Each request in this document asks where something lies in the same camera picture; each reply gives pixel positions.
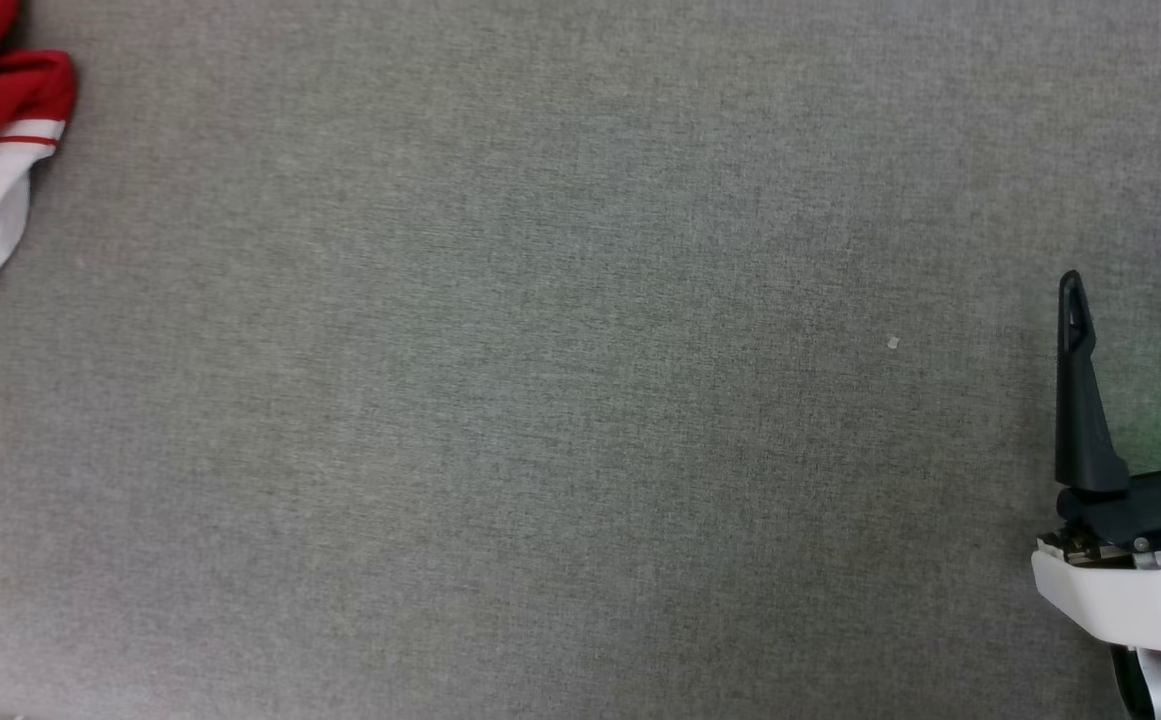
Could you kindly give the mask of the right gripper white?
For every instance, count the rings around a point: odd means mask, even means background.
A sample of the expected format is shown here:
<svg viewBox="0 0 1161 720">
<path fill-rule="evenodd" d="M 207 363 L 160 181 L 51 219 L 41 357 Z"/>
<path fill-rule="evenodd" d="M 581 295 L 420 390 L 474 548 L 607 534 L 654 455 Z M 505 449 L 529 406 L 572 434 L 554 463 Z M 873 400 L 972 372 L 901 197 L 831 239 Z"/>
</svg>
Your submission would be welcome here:
<svg viewBox="0 0 1161 720">
<path fill-rule="evenodd" d="M 1161 471 L 1130 478 L 1115 449 L 1093 355 L 1083 279 L 1057 295 L 1057 497 L 1060 530 L 1038 538 L 1034 586 L 1093 638 L 1161 651 Z"/>
</svg>

